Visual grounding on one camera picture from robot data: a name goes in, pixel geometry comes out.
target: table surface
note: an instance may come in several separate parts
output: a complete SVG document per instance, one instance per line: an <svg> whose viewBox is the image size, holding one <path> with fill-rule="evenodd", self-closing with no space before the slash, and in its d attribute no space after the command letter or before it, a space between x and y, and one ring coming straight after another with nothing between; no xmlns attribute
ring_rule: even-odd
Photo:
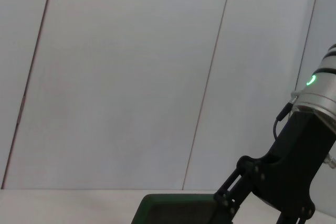
<svg viewBox="0 0 336 224"><path fill-rule="evenodd" d="M0 223L130 224L142 198L157 193L212 193L176 190L1 190ZM247 197L234 224L276 224L279 212L254 195ZM317 212L307 224L335 224Z"/></svg>

